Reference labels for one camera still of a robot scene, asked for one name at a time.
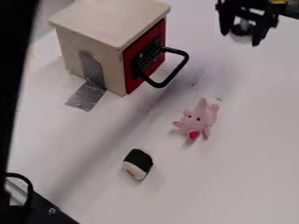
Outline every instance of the box lid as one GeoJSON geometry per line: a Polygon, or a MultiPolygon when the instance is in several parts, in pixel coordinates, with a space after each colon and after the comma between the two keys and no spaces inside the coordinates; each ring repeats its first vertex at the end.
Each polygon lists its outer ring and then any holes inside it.
{"type": "Polygon", "coordinates": [[[58,12],[50,23],[122,49],[169,11],[168,4],[152,0],[89,0],[58,12]]]}

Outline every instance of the toy pig ear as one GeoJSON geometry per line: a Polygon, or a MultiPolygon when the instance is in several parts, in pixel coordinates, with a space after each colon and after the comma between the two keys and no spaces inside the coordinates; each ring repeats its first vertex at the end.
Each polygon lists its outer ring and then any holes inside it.
{"type": "Polygon", "coordinates": [[[196,107],[199,110],[205,110],[207,106],[206,98],[201,98],[201,100],[198,102],[198,106],[196,107]]]}

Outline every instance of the wooden box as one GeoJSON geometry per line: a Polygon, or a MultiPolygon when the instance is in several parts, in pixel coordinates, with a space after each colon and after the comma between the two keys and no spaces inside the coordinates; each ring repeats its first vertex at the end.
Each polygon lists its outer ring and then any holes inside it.
{"type": "MultiPolygon", "coordinates": [[[[151,0],[89,0],[74,3],[50,18],[56,28],[66,69],[84,77],[81,53],[101,65],[105,87],[129,94],[142,82],[132,60],[158,42],[165,46],[165,17],[170,6],[151,0]]],[[[151,75],[164,61],[156,55],[144,73],[151,75]]]]}

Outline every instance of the black cable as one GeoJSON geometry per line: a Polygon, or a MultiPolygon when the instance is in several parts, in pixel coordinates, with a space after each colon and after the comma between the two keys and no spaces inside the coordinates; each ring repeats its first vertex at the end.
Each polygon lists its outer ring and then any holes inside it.
{"type": "Polygon", "coordinates": [[[7,178],[15,178],[15,179],[21,179],[27,184],[27,200],[23,204],[23,207],[30,209],[32,206],[33,202],[33,193],[34,193],[34,188],[32,182],[25,176],[18,174],[18,173],[13,173],[13,172],[8,172],[6,173],[7,178]]]}

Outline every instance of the black handle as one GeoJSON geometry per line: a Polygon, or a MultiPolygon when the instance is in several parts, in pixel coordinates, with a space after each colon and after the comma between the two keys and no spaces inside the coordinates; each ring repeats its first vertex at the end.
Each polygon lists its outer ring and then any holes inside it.
{"type": "Polygon", "coordinates": [[[135,70],[136,74],[139,77],[143,78],[146,82],[148,82],[154,88],[166,87],[189,60],[189,54],[187,52],[184,52],[184,51],[181,51],[178,49],[174,49],[174,48],[170,48],[170,47],[166,47],[166,46],[160,47],[160,50],[162,53],[175,53],[175,54],[181,55],[184,57],[184,59],[181,61],[181,63],[179,63],[177,65],[177,67],[171,72],[171,74],[169,76],[167,76],[167,78],[162,82],[153,81],[149,76],[147,76],[145,73],[143,73],[143,70],[139,66],[135,66],[134,70],[135,70]]]}

